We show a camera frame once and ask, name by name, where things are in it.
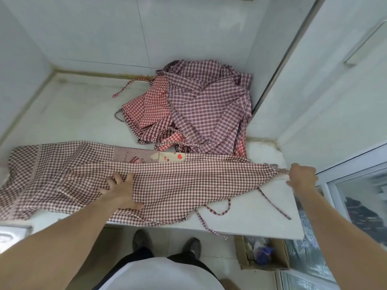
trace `gray shoe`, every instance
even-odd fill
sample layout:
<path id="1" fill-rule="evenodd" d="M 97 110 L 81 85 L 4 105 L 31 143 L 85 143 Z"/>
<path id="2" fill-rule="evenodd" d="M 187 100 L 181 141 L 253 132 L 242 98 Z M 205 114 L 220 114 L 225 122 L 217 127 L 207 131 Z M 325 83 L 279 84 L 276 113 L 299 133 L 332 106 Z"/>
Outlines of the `gray shoe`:
<path id="1" fill-rule="evenodd" d="M 149 233 L 144 229 L 137 230 L 133 236 L 132 247 L 133 252 L 142 247 L 146 247 L 150 251 L 153 251 L 152 239 Z"/>
<path id="2" fill-rule="evenodd" d="M 183 247 L 183 252 L 185 253 L 187 251 L 193 252 L 196 259 L 199 260 L 202 254 L 202 244 L 200 243 L 200 240 L 195 237 L 190 238 Z"/>

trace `black pants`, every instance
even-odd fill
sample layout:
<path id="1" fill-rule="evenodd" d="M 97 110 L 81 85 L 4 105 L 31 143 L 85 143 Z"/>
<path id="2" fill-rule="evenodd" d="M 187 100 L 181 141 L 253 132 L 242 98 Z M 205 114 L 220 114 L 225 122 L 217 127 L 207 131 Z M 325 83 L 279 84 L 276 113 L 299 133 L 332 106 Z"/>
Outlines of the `black pants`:
<path id="1" fill-rule="evenodd" d="M 154 255 L 152 251 L 150 251 L 146 247 L 142 247 L 136 250 L 135 252 L 133 252 L 132 254 L 124 256 L 92 290 L 97 290 L 101 288 L 102 285 L 106 283 L 107 280 L 109 280 L 120 268 L 122 268 L 127 263 L 131 263 L 133 261 L 140 261 L 142 259 L 147 259 L 147 258 L 154 258 Z M 201 261 L 195 258 L 195 254 L 191 251 L 174 254 L 172 256 L 168 256 L 167 259 L 170 259 L 175 263 L 191 264 L 193 266 L 198 266 L 199 268 L 205 269 L 207 272 L 214 275 L 214 273 L 211 272 L 211 270 L 204 263 L 202 263 Z"/>

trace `person's left hand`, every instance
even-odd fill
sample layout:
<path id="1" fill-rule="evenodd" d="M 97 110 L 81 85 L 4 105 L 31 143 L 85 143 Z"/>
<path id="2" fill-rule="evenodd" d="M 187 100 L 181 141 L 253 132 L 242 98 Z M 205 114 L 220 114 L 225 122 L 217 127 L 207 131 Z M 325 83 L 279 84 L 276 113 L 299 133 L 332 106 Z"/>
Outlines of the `person's left hand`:
<path id="1" fill-rule="evenodd" d="M 111 177 L 106 178 L 110 189 L 100 188 L 99 192 L 110 199 L 117 200 L 119 208 L 143 209 L 143 203 L 135 203 L 133 200 L 133 173 L 129 173 L 125 181 L 122 180 L 118 172 L 114 172 L 113 177 L 116 181 Z"/>

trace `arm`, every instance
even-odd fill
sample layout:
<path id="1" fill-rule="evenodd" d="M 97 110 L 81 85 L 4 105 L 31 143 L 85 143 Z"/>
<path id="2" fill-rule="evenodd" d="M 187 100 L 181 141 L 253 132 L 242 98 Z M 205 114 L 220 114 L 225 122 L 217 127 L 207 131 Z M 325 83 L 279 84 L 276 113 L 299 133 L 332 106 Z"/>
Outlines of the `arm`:
<path id="1" fill-rule="evenodd" d="M 18 242 L 0 255 L 3 289 L 65 289 L 86 260 L 103 226 L 118 208 L 142 209 L 132 198 L 133 174 L 114 173 L 110 190 L 83 209 Z"/>
<path id="2" fill-rule="evenodd" d="M 310 220 L 326 263 L 342 290 L 386 289 L 387 252 L 343 218 L 315 189 L 316 169 L 291 166 L 287 184 Z"/>

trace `white table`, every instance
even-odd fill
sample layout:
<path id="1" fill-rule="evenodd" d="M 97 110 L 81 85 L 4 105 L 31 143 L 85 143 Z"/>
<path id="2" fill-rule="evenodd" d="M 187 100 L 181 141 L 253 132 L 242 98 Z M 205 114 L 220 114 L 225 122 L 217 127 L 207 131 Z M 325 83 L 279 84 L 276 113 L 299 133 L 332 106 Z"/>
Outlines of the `white table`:
<path id="1" fill-rule="evenodd" d="M 117 98 L 111 98 L 111 94 L 119 90 L 118 86 L 125 84 L 126 80 L 120 79 L 56 75 L 0 147 L 3 174 L 6 155 L 18 145 L 88 140 L 153 149 L 152 145 L 138 145 L 126 124 L 113 116 L 123 103 L 141 95 L 149 87 L 147 83 L 134 82 Z M 247 154 L 255 163 L 286 166 L 282 153 L 272 143 L 249 141 Z M 220 233 L 302 239 L 303 229 L 293 192 L 285 183 L 287 178 L 287 175 L 278 175 L 262 185 L 261 189 L 291 220 L 280 214 L 258 191 L 234 197 L 230 211 L 223 216 L 216 216 L 204 207 L 199 208 L 199 212 L 208 227 Z M 222 211 L 227 208 L 227 201 L 209 206 Z M 36 232 L 63 217 L 66 214 L 38 211 L 27 221 L 11 223 L 32 225 L 33 232 Z M 194 212 L 185 222 L 164 227 L 205 230 Z"/>

